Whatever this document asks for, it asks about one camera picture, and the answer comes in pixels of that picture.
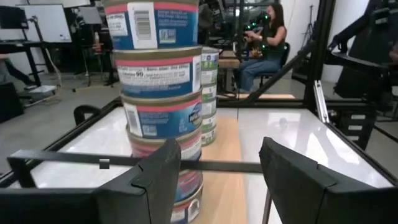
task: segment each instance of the whiteboard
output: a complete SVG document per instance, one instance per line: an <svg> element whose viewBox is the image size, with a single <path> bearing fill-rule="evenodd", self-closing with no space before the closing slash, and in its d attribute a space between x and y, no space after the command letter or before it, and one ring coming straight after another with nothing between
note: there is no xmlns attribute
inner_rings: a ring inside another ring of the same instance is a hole
<svg viewBox="0 0 398 224"><path fill-rule="evenodd" d="M26 18L36 16L43 41L50 43L70 43L69 27L63 6L61 4L19 5L25 10ZM28 22L29 29L25 30L28 40L40 41L35 24Z"/></svg>
<svg viewBox="0 0 398 224"><path fill-rule="evenodd" d="M30 4L63 4L64 7L89 6L90 0L29 0Z"/></svg>

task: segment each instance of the woman's hair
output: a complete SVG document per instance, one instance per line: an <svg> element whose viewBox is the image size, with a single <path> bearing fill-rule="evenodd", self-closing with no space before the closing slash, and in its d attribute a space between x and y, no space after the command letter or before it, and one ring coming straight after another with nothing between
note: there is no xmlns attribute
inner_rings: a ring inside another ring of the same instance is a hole
<svg viewBox="0 0 398 224"><path fill-rule="evenodd" d="M275 19L271 25L271 31L276 32L279 27L285 27L285 20L284 20L284 8L280 3L272 3L271 7L275 11Z"/></svg>

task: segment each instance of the shoe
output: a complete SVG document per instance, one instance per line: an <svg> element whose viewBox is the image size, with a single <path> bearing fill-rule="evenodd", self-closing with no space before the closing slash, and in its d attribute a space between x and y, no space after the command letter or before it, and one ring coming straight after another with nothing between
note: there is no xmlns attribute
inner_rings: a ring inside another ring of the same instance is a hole
<svg viewBox="0 0 398 224"><path fill-rule="evenodd" d="M31 84L31 85L27 85L24 90L34 90L37 88L37 85L35 84Z"/></svg>

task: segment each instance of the person's leg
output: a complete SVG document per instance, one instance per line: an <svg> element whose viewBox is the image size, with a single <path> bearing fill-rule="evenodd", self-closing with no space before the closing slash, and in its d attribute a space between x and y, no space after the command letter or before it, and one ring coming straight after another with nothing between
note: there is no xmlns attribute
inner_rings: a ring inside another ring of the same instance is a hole
<svg viewBox="0 0 398 224"><path fill-rule="evenodd" d="M278 72L280 65L277 62L265 60L254 63L242 71L241 88L244 91L251 91L254 78L260 73Z"/></svg>
<svg viewBox="0 0 398 224"><path fill-rule="evenodd" d="M235 79L236 86L237 86L238 88L241 87L242 71L243 71L245 68L247 68L248 66L250 66L250 65L252 65L252 64L255 64L255 63L257 63L257 62L258 62L257 59L249 59L249 60L247 60L247 61L242 62L242 63L239 65L239 68L234 70L234 79Z"/></svg>
<svg viewBox="0 0 398 224"><path fill-rule="evenodd" d="M6 60L5 63L6 63L6 67L7 67L8 73L11 76L13 76L13 77L17 78L18 80L24 82L25 85L27 85L27 86L35 85L35 82L33 82L27 75L23 74L21 71L16 69L10 62L8 62Z"/></svg>

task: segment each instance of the white table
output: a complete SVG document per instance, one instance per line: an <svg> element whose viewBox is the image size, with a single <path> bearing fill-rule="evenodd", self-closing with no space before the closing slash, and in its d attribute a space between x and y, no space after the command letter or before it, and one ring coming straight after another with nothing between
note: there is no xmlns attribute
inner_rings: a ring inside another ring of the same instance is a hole
<svg viewBox="0 0 398 224"><path fill-rule="evenodd" d="M237 118L238 114L242 160L245 162L260 162L258 152L263 137L267 136L326 167L373 187L392 186L308 110L218 109L218 115ZM124 111L117 108L60 151L130 156L125 125ZM32 170L32 174L39 187L97 187L129 168L111 166L109 170L99 170L98 165L43 162ZM261 223L267 191L263 176L245 175L245 191L248 223ZM274 206L269 223L281 223Z"/></svg>

